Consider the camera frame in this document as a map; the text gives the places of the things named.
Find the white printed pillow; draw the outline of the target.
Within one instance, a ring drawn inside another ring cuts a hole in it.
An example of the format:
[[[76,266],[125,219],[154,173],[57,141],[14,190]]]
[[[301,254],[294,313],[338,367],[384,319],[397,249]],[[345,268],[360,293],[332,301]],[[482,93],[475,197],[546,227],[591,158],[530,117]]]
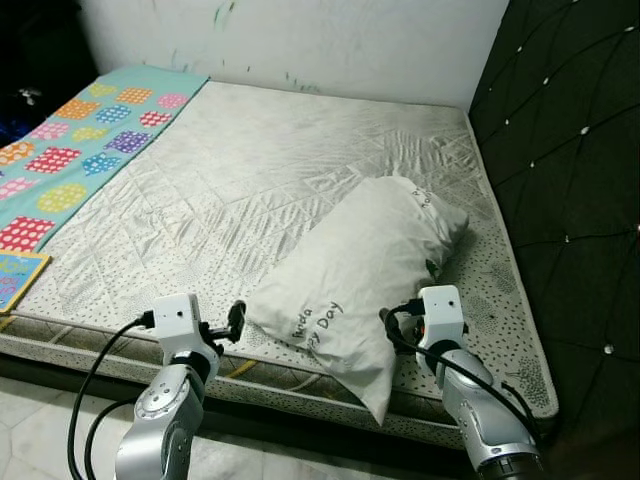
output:
[[[396,352],[379,317],[438,282],[468,214],[399,175],[362,180],[247,298],[247,320],[310,353],[381,425]]]

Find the teal patchwork dotted blanket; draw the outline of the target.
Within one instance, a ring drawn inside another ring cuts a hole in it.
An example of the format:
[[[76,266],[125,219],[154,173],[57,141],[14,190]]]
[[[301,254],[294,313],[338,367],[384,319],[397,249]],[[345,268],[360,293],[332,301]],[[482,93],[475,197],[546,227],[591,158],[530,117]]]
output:
[[[0,250],[40,251],[207,81],[146,65],[115,69],[0,148]]]

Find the blue yellow children's book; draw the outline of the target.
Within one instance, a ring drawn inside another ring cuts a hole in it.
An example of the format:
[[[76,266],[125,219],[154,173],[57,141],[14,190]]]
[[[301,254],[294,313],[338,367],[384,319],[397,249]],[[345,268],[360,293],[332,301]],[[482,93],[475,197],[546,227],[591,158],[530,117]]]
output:
[[[46,253],[0,250],[0,315],[8,315],[52,261]]]

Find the black tufted headboard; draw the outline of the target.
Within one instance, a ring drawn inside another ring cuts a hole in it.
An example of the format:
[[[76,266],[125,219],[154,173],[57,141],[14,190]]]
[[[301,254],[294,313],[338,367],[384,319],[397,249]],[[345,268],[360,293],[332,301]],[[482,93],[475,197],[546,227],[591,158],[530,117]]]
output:
[[[558,439],[628,429],[625,146],[637,138],[637,0],[509,0],[470,110],[558,396]]]

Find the quilted white mattress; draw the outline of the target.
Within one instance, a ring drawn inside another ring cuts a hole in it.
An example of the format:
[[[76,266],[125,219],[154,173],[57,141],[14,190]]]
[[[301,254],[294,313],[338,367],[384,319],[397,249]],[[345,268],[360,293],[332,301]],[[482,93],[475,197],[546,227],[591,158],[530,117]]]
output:
[[[10,355],[83,369],[109,334],[165,294],[196,293],[219,323],[365,179],[403,177],[468,214],[435,284],[460,291],[463,344],[536,420],[558,413],[489,175],[463,111],[207,82],[174,122],[44,244],[52,257],[12,314]],[[396,357],[383,424],[310,353],[248,323],[215,397],[361,428],[444,422],[428,370]]]

